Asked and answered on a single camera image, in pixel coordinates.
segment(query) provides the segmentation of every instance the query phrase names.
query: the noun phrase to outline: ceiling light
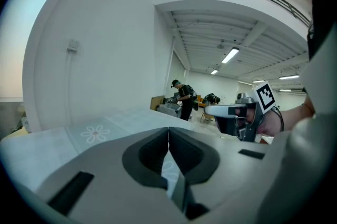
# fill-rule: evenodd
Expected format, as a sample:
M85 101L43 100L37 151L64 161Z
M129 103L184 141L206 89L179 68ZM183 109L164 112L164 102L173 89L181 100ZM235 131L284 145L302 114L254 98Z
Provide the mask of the ceiling light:
M229 62L230 59L236 55L237 52L239 52L238 48L232 48L232 50L228 53L228 55L223 59L222 63Z
M246 83L246 82L240 82L239 83L243 83L243 84L246 84L246 85L250 85L250 86L254 86L253 84L249 84L249 83Z
M292 78L299 78L299 77L300 77L299 75L291 75L291 76L280 77L280 79L283 80L283 79L292 79Z

